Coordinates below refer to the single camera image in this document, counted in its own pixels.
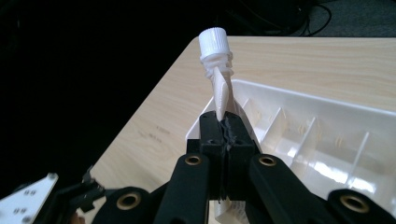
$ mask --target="black cable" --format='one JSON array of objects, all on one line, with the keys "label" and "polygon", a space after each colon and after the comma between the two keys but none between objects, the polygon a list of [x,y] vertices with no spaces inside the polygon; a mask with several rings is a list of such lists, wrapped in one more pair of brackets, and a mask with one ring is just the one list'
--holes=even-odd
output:
[{"label": "black cable", "polygon": [[310,20],[309,20],[309,16],[308,16],[308,18],[306,20],[306,26],[305,26],[303,32],[300,34],[300,36],[313,36],[313,35],[319,33],[320,31],[322,31],[329,24],[329,22],[332,20],[332,12],[327,7],[320,5],[320,4],[316,4],[316,5],[314,5],[314,7],[321,7],[324,10],[326,10],[327,13],[329,14],[329,18],[326,20],[326,22],[323,24],[322,27],[317,29],[315,32],[311,33],[309,30]]},{"label": "black cable", "polygon": [[277,25],[277,24],[275,24],[273,22],[270,22],[270,21],[266,20],[265,18],[263,18],[262,16],[260,16],[259,14],[257,14],[255,11],[253,11],[253,9],[248,7],[248,5],[246,5],[242,0],[239,0],[239,3],[242,4],[242,6],[244,6],[252,15],[254,15],[259,20],[264,21],[267,24],[270,24],[270,25],[274,26],[276,29],[279,29],[279,30],[283,29],[283,27],[281,27],[281,26],[279,26],[279,25]]}]

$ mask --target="black background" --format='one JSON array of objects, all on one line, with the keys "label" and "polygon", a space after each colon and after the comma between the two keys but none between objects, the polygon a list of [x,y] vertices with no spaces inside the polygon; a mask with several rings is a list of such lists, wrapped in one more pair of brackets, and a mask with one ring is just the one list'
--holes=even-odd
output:
[{"label": "black background", "polygon": [[47,173],[81,181],[213,7],[20,0],[2,14],[0,198]]}]

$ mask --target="white plastic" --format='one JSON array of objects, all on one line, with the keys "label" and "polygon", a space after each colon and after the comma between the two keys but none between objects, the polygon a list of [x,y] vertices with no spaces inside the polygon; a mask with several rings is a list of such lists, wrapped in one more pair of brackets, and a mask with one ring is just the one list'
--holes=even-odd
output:
[{"label": "white plastic", "polygon": [[34,223],[57,180],[58,175],[48,174],[0,200],[0,223]]},{"label": "white plastic", "polygon": [[[233,79],[262,153],[278,156],[319,197],[361,192],[396,217],[396,112]],[[214,110],[213,98],[203,110]],[[186,135],[199,138],[198,118]]]},{"label": "white plastic", "polygon": [[201,63],[206,77],[212,82],[216,105],[216,116],[222,120],[224,112],[236,113],[231,82],[233,54],[230,51],[227,34],[224,29],[214,27],[199,34]]}]

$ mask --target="black plastic part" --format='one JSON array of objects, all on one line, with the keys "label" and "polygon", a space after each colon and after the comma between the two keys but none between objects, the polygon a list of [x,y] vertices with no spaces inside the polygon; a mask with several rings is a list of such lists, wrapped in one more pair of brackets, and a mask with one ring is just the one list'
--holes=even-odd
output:
[{"label": "black plastic part", "polygon": [[273,224],[273,220],[270,217],[264,204],[259,200],[247,200],[245,201],[245,213],[249,224]]},{"label": "black plastic part", "polygon": [[334,216],[342,223],[396,223],[396,219],[390,213],[367,196],[351,189],[333,190],[329,194],[327,203]]},{"label": "black plastic part", "polygon": [[252,157],[248,174],[274,223],[338,223],[278,157]]},{"label": "black plastic part", "polygon": [[226,141],[225,188],[227,196],[232,201],[244,201],[249,187],[247,184],[248,163],[251,157],[260,151],[239,116],[226,112],[221,123]]},{"label": "black plastic part", "polygon": [[134,187],[118,189],[106,198],[92,224],[152,223],[164,190],[165,187],[161,187],[157,190],[160,193],[150,195]]},{"label": "black plastic part", "polygon": [[208,184],[209,159],[197,153],[181,156],[168,182],[154,223],[207,223]]},{"label": "black plastic part", "polygon": [[105,189],[94,179],[59,189],[49,196],[35,219],[35,224],[68,224],[69,218],[81,208],[88,212],[93,202],[105,196]]},{"label": "black plastic part", "polygon": [[215,111],[202,114],[200,121],[200,153],[206,155],[210,160],[209,176],[209,198],[210,200],[225,199],[224,189],[224,148],[223,130],[216,118]]},{"label": "black plastic part", "polygon": [[201,153],[199,139],[187,139],[186,153]]}]

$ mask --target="white bottle cap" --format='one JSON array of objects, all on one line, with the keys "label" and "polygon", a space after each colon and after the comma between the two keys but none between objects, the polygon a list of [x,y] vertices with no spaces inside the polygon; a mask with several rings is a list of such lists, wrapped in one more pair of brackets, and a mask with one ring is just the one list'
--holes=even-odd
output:
[{"label": "white bottle cap", "polygon": [[202,31],[198,37],[201,47],[200,60],[216,53],[232,55],[224,29],[220,27],[209,28]]}]

